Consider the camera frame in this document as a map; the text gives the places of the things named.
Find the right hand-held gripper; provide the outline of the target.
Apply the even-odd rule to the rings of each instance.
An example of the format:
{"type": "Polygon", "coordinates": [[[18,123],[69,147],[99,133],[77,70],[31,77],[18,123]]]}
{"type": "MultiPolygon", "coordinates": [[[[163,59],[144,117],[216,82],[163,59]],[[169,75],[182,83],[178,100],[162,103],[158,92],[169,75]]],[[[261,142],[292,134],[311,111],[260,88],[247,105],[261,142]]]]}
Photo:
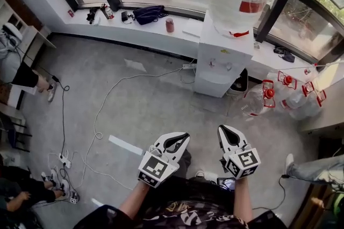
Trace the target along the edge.
{"type": "Polygon", "coordinates": [[[218,139],[224,155],[220,160],[226,173],[234,179],[252,175],[261,164],[256,148],[248,144],[245,135],[234,127],[219,125],[218,139]],[[229,145],[239,149],[230,152],[229,145]]]}

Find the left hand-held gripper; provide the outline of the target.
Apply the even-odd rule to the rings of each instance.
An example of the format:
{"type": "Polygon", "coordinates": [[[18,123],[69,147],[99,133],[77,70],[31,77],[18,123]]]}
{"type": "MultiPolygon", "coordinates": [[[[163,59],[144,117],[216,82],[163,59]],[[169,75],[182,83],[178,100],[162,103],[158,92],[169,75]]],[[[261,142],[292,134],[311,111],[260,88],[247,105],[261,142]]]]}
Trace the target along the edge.
{"type": "Polygon", "coordinates": [[[138,168],[138,180],[157,188],[170,178],[180,165],[182,154],[190,142],[190,134],[172,132],[160,136],[143,155],[138,168]]]}

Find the white water dispenser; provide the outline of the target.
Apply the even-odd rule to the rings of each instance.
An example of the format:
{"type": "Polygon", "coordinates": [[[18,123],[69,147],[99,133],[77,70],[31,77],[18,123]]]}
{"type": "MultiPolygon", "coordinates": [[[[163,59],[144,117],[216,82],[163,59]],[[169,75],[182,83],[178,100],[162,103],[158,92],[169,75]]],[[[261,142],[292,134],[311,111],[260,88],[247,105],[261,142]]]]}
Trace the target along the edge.
{"type": "Polygon", "coordinates": [[[207,11],[199,39],[193,90],[221,98],[254,55],[253,29],[241,37],[220,34],[207,11]]]}

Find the person's right forearm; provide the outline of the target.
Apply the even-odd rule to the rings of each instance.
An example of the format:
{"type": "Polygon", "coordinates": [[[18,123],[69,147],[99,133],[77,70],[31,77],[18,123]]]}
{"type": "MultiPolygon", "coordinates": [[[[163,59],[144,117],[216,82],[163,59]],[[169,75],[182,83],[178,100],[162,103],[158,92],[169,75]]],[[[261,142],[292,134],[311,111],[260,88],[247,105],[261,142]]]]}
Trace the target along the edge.
{"type": "Polygon", "coordinates": [[[233,214],[246,223],[253,220],[253,208],[247,177],[235,181],[233,214]]]}

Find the person's left forearm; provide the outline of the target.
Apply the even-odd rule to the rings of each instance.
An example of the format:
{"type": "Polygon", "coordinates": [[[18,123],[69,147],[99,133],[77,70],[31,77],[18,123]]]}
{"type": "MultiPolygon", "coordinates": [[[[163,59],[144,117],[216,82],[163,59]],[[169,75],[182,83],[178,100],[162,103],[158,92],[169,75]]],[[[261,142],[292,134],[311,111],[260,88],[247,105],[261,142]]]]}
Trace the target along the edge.
{"type": "Polygon", "coordinates": [[[148,184],[138,181],[129,196],[121,203],[119,210],[133,220],[138,214],[149,189],[150,186],[148,184]]]}

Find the person's black trousers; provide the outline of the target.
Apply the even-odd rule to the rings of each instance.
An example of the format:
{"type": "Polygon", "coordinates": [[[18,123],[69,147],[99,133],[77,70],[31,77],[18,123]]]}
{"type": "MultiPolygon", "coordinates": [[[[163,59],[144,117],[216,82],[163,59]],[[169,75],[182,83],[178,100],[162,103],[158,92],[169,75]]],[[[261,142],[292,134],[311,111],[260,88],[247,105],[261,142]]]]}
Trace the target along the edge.
{"type": "Polygon", "coordinates": [[[186,178],[188,168],[191,164],[191,154],[188,152],[187,149],[182,154],[182,157],[180,158],[178,164],[179,168],[177,171],[174,172],[173,176],[186,178]]]}

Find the person's right shoe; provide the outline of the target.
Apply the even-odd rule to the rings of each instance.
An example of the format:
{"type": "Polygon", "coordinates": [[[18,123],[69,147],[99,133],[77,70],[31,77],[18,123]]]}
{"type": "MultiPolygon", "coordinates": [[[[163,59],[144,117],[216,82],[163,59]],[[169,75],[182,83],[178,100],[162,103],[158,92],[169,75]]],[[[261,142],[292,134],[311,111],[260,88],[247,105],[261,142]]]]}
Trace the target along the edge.
{"type": "Polygon", "coordinates": [[[195,177],[203,178],[206,181],[217,184],[218,175],[209,171],[199,170],[198,172],[196,172],[195,177]]]}

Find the black phone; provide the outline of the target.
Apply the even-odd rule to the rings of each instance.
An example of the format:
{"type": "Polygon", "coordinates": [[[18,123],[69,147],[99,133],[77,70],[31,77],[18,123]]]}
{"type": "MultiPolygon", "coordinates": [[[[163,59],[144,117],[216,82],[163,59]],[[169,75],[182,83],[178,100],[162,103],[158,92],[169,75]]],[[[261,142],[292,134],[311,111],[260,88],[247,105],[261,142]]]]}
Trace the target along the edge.
{"type": "Polygon", "coordinates": [[[235,190],[235,178],[219,177],[217,178],[217,184],[225,190],[231,192],[235,190]]]}

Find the white floor strip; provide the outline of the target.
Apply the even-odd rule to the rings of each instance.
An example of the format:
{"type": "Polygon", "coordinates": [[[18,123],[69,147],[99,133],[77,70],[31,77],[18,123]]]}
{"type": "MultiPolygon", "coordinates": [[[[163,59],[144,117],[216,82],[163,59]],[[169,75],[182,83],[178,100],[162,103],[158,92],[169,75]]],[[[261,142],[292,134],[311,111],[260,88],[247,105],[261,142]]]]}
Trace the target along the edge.
{"type": "Polygon", "coordinates": [[[142,155],[142,153],[143,153],[143,150],[141,148],[134,146],[134,145],[132,145],[126,141],[123,141],[123,140],[121,140],[121,139],[119,139],[113,135],[109,136],[109,141],[111,143],[131,152],[131,153],[136,154],[136,155],[142,155]]]}

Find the grey trash bin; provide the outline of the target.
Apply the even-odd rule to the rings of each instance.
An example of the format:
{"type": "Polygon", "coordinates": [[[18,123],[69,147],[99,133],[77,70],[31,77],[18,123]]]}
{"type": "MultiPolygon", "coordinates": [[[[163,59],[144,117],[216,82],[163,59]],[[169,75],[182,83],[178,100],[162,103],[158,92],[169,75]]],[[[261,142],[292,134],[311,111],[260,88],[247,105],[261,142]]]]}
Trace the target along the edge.
{"type": "Polygon", "coordinates": [[[244,69],[227,91],[229,96],[242,96],[248,89],[248,71],[244,69]]]}

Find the light side table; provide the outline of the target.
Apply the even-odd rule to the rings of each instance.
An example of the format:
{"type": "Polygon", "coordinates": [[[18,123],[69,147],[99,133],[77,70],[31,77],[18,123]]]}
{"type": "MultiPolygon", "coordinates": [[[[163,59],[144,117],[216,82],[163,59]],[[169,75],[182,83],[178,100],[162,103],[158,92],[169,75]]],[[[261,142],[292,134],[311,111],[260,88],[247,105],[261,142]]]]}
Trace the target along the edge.
{"type": "Polygon", "coordinates": [[[344,55],[319,73],[316,86],[327,98],[316,116],[298,123],[298,132],[312,137],[344,136],[344,55]]]}

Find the black cloth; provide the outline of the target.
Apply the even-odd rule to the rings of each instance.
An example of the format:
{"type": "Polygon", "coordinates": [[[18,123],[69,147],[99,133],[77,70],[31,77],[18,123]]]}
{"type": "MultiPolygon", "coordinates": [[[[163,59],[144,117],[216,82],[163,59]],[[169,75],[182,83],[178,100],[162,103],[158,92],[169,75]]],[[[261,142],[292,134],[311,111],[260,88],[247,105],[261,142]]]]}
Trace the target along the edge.
{"type": "Polygon", "coordinates": [[[275,46],[273,52],[286,62],[294,63],[295,61],[295,56],[284,47],[275,46]]]}

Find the white flat box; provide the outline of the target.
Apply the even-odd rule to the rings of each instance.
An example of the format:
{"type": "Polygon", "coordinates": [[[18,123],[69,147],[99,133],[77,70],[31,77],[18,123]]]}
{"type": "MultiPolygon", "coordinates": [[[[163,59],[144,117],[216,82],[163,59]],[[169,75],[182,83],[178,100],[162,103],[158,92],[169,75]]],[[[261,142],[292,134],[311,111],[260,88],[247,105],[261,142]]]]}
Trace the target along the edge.
{"type": "Polygon", "coordinates": [[[203,28],[202,21],[189,18],[185,26],[183,27],[182,32],[185,34],[200,38],[201,33],[202,33],[202,28],[203,28]]]}

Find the black bag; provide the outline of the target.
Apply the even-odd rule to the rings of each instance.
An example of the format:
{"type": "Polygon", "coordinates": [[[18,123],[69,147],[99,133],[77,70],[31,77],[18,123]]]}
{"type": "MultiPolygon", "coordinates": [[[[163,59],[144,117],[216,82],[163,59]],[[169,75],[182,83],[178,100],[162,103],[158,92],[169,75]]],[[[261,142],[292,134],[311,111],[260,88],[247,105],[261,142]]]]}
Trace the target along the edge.
{"type": "Polygon", "coordinates": [[[145,8],[139,8],[133,11],[133,20],[137,21],[140,25],[157,22],[159,19],[166,17],[163,5],[153,5],[145,8]]]}

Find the bottle with red label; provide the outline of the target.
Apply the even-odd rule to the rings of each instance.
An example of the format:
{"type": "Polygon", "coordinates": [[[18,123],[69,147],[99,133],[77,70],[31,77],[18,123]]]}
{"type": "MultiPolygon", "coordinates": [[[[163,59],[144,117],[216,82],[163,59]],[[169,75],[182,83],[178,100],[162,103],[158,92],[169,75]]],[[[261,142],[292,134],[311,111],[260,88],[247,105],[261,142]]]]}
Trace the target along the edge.
{"type": "Polygon", "coordinates": [[[106,19],[113,19],[114,18],[113,11],[111,10],[111,8],[107,4],[102,4],[100,7],[100,10],[102,11],[102,13],[106,17],[106,19]]]}

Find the black tool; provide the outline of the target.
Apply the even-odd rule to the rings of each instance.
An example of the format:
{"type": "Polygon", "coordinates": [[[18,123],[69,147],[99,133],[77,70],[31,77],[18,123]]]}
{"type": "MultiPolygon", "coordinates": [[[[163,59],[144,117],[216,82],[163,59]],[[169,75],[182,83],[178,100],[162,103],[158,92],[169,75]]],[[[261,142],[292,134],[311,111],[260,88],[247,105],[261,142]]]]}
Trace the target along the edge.
{"type": "Polygon", "coordinates": [[[87,21],[89,22],[89,24],[93,24],[94,20],[95,20],[95,15],[97,12],[97,8],[93,7],[90,8],[89,13],[87,14],[87,21]]]}

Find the black chair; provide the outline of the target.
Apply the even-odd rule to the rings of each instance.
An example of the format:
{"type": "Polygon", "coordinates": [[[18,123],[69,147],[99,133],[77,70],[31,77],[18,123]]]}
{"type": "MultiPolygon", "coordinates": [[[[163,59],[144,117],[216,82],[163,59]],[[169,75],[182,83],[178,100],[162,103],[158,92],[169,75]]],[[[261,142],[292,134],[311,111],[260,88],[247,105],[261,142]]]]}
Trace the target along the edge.
{"type": "Polygon", "coordinates": [[[7,133],[8,142],[11,148],[29,153],[30,150],[25,148],[25,143],[19,140],[19,137],[22,135],[31,138],[32,135],[25,132],[18,132],[15,126],[27,129],[25,125],[14,123],[9,116],[0,112],[0,131],[7,133]]]}

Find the white table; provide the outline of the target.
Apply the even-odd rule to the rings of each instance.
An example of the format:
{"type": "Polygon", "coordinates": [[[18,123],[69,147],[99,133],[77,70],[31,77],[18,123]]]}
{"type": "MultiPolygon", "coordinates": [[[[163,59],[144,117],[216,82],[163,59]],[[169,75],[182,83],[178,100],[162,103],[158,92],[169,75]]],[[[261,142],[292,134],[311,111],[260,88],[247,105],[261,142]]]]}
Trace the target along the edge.
{"type": "Polygon", "coordinates": [[[38,31],[34,26],[26,26],[21,31],[23,39],[18,46],[18,50],[22,60],[30,67],[33,66],[33,62],[43,45],[56,48],[56,46],[47,39],[47,29],[43,27],[42,30],[43,33],[38,31]]]}

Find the white shelf unit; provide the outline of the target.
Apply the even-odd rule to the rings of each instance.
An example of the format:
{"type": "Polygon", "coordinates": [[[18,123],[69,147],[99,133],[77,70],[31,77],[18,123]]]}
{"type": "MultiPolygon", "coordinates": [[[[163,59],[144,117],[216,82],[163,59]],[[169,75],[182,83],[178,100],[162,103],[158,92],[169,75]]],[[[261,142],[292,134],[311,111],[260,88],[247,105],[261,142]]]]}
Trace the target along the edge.
{"type": "Polygon", "coordinates": [[[27,24],[14,12],[6,0],[0,0],[0,28],[5,23],[13,24],[21,34],[25,32],[27,24]]]}

